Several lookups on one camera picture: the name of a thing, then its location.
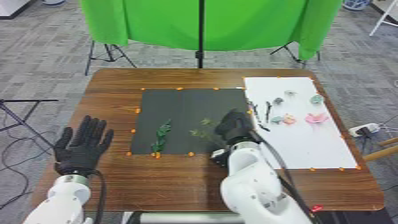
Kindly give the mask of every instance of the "backdrop stand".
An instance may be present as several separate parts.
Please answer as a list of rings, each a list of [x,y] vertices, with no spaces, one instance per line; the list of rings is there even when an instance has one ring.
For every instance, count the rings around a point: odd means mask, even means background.
[[[293,52],[291,52],[291,50],[290,50],[290,47],[288,47],[288,45],[290,45],[291,43],[293,43],[293,41],[288,42],[288,43],[283,45],[283,47],[279,47],[279,48],[270,52],[270,55],[274,55],[274,54],[284,49],[284,50],[288,51],[288,53],[290,53],[290,57],[293,58],[295,62],[300,63],[300,64],[302,64],[302,68],[306,68],[307,62],[306,62],[304,60],[300,60],[300,59],[295,57],[295,54],[293,54]]]
[[[128,63],[131,64],[131,66],[137,68],[137,66],[135,66],[135,64],[133,64],[133,61],[130,60],[130,58],[128,58],[128,56],[126,56],[126,54],[124,54],[124,52],[123,52],[123,50],[121,50],[121,48],[119,48],[119,46],[115,45],[115,44],[103,44],[103,47],[105,47],[105,54],[107,54],[107,56],[108,56],[108,59],[101,59],[100,57],[101,57],[101,55],[98,56],[98,57],[92,57],[92,52],[94,52],[94,47],[96,47],[96,42],[94,42],[94,40],[92,40],[92,42],[91,42],[91,51],[89,51],[89,61],[87,61],[87,66],[85,66],[85,76],[89,75],[89,70],[91,70],[91,61],[92,60],[101,60],[101,61],[107,61],[107,62],[115,62],[117,60],[119,60],[119,58],[126,58],[126,60],[128,60]],[[117,50],[119,51],[119,53],[121,53],[121,56],[115,58],[114,57],[114,50]]]
[[[203,68],[204,59],[204,1],[199,0],[199,50],[195,52],[197,68]]]
[[[50,141],[43,137],[41,133],[34,130],[32,126],[27,124],[27,120],[28,120],[30,115],[34,113],[34,110],[36,110],[36,108],[39,106],[39,103],[41,102],[55,102],[55,101],[59,101],[59,100],[0,100],[0,110],[4,110],[5,114],[16,120],[16,124],[12,124],[12,125],[5,126],[4,128],[0,128],[0,132],[9,130],[11,128],[14,128],[18,126],[23,126],[28,129],[28,131],[34,133],[34,136],[39,137],[39,139],[43,140],[43,142],[48,144],[48,146],[52,148],[53,148],[53,144],[50,143]],[[16,113],[12,112],[9,107],[5,106],[5,103],[36,103],[23,118],[16,115]]]

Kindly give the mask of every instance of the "wooden table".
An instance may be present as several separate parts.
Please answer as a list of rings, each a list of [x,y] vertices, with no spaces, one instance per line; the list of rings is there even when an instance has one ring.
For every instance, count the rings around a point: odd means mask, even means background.
[[[78,127],[89,114],[108,121],[115,130],[110,150],[101,157],[100,170],[107,177],[107,211],[222,211],[227,210],[220,198],[220,181],[227,172],[219,168],[208,155],[128,156],[135,109],[140,107],[140,88],[235,88],[243,86],[242,77],[309,76],[327,108],[345,136],[361,170],[291,170],[299,191],[307,205],[323,205],[325,210],[378,210],[384,208],[384,195],[359,155],[352,138],[343,127],[334,106],[313,73],[290,69],[103,69],[96,72],[85,96],[71,118]],[[34,191],[34,205],[44,199],[57,179],[53,164]],[[96,209],[98,180],[92,181],[92,198],[85,206]]]

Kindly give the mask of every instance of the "metal stand leg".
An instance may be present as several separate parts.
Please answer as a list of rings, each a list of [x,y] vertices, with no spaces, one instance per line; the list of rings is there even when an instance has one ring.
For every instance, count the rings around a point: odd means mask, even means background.
[[[115,48],[115,50],[121,52],[121,55],[123,55],[123,57],[126,58],[126,60],[128,60],[128,63],[131,64],[131,66],[137,68],[137,66],[135,66],[135,64],[133,64],[133,61],[130,60],[130,58],[128,58],[128,56],[126,56],[126,54],[124,54],[124,52],[123,52],[123,50],[121,50],[121,48],[119,48],[119,46],[117,45],[112,45],[114,46],[114,48]]]
[[[302,61],[302,69],[307,67],[307,61]]]
[[[274,55],[277,53],[277,51],[281,51],[283,49],[286,49],[288,45],[291,44],[291,42],[288,42],[283,47],[279,47],[272,52],[270,55]]]
[[[92,40],[92,42],[91,42],[89,61],[87,61],[85,73],[84,73],[85,76],[89,75],[89,70],[91,70],[91,60],[92,60],[92,51],[94,51],[94,47],[96,47],[96,42],[94,42],[94,40]]]
[[[87,66],[85,66],[85,76],[89,75],[91,61],[92,60],[101,60],[101,61],[107,61],[107,62],[115,62],[117,59],[124,57],[126,60],[128,60],[128,63],[137,68],[137,66],[133,64],[133,61],[130,60],[128,55],[124,54],[124,52],[123,52],[123,50],[121,50],[121,48],[119,48],[119,46],[115,44],[112,44],[112,45],[103,44],[105,52],[107,52],[105,54],[108,55],[108,59],[101,59],[100,57],[98,58],[92,57],[94,47],[96,47],[96,42],[92,40],[92,43],[91,43],[91,51],[89,51],[89,61],[87,61]],[[114,57],[114,49],[112,48],[121,52],[121,56],[117,58]]]
[[[105,46],[105,51],[107,51],[107,54],[108,54],[108,62],[115,62],[115,59],[114,59],[114,55],[112,55],[112,51],[110,51],[110,48],[108,48],[108,44],[103,44]]]
[[[297,63],[302,63],[302,68],[306,68],[306,66],[307,66],[307,62],[302,61],[302,60],[295,57],[295,54],[293,54],[293,52],[291,52],[291,50],[290,50],[290,47],[288,47],[290,44],[291,44],[291,42],[290,42],[288,44],[284,44],[284,46],[279,47],[279,48],[270,52],[270,55],[275,54],[283,49],[286,49],[286,51],[290,52],[290,57],[293,58],[293,60],[295,60]]]
[[[203,59],[204,59],[204,5],[206,0],[199,0],[199,50],[195,52],[197,58],[197,68],[203,68]]]
[[[375,28],[373,28],[373,30],[371,30],[371,32],[370,32],[370,36],[373,36],[373,34],[375,34],[375,32],[377,32],[377,29],[378,29],[382,23],[387,23],[389,25],[398,26],[394,23],[389,23],[389,22],[384,21],[387,15],[389,15],[389,12],[391,12],[391,10],[393,10],[393,8],[394,8],[394,6],[396,6],[396,4],[398,4],[398,0],[394,0],[394,2],[393,2],[391,5],[389,5],[389,8],[387,8],[387,10],[386,10],[386,12],[384,12],[384,14],[382,14],[382,18],[380,18],[378,21],[377,21]]]
[[[43,142],[48,144],[48,146],[50,146],[52,148],[53,148],[53,144],[50,143],[50,141],[48,141],[46,138],[43,137],[41,133],[34,130],[32,126],[27,124],[27,119],[28,119],[28,117],[30,117],[30,115],[32,115],[32,112],[34,112],[34,110],[36,110],[36,108],[37,108],[39,103],[41,103],[41,102],[53,102],[53,101],[59,101],[59,100],[2,100],[2,101],[0,101],[0,110],[4,110],[4,112],[7,113],[7,115],[12,117],[12,119],[14,119],[16,122],[18,122],[14,125],[4,127],[4,128],[0,129],[0,132],[5,131],[5,130],[9,130],[9,129],[14,128],[16,126],[23,125],[25,128],[28,129],[28,131],[34,133],[34,135],[39,137],[39,139],[43,140]],[[23,102],[23,103],[25,103],[25,102],[36,102],[36,105],[34,105],[34,107],[30,108],[30,111],[28,111],[28,113],[27,113],[23,119],[18,117],[18,115],[16,115],[14,112],[11,111],[9,107],[5,106],[5,102],[9,102],[9,103],[12,103],[12,102],[14,102],[14,103],[16,103],[16,102]]]

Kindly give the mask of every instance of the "black mat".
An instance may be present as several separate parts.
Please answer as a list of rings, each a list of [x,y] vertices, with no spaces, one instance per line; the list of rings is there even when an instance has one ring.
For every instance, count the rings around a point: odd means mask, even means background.
[[[220,137],[213,134],[213,127],[231,109],[247,111],[245,93],[240,89],[146,90],[142,94],[137,132],[133,135],[131,152],[149,154],[156,141],[156,130],[171,119],[162,154],[208,153],[222,147]],[[215,125],[203,125],[208,118]],[[211,140],[194,137],[190,131],[208,133]]]

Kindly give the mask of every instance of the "pink object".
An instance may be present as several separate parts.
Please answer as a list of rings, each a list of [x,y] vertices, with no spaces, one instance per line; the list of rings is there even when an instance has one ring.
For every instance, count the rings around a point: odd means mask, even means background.
[[[329,119],[329,117],[327,117],[325,113],[322,113],[318,115],[307,114],[307,117],[306,117],[306,121],[311,124],[323,123],[327,119]]]
[[[288,124],[288,125],[295,124],[295,117],[293,117],[293,115],[290,115],[290,114],[284,115],[283,123]]]

